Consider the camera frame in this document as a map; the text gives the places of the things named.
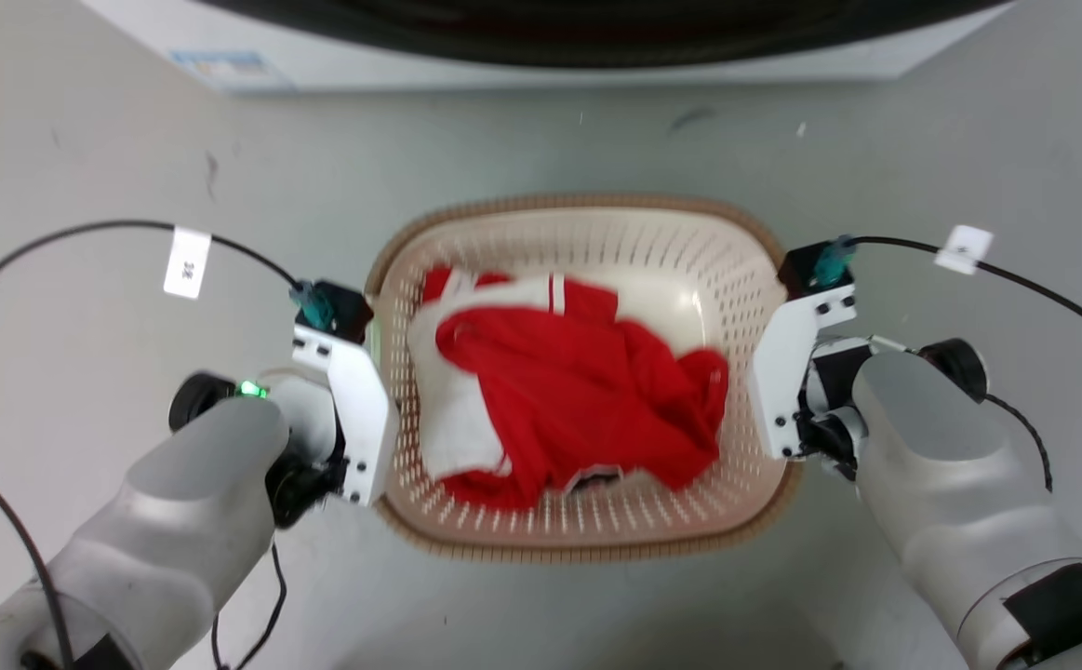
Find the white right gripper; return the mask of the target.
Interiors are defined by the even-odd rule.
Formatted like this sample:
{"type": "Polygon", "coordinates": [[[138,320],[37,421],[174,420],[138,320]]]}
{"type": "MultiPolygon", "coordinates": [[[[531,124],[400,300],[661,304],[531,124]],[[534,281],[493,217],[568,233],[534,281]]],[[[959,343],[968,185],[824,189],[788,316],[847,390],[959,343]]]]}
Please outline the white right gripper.
{"type": "Polygon", "coordinates": [[[823,412],[820,382],[808,382],[814,356],[859,347],[856,338],[820,339],[824,328],[856,316],[855,285],[847,284],[788,300],[773,311],[749,362],[749,400],[763,450],[776,461],[806,455],[797,421],[823,412]]]}

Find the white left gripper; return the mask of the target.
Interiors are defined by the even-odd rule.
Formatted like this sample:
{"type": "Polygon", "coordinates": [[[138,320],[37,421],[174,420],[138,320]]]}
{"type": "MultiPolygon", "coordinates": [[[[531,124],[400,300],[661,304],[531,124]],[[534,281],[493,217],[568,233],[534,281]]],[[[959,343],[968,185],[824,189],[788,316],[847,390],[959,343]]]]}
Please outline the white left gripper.
{"type": "Polygon", "coordinates": [[[346,461],[343,495],[356,505],[377,505],[386,492],[400,413],[383,384],[379,346],[353,343],[305,324],[294,327],[291,359],[327,379],[346,461]]]}

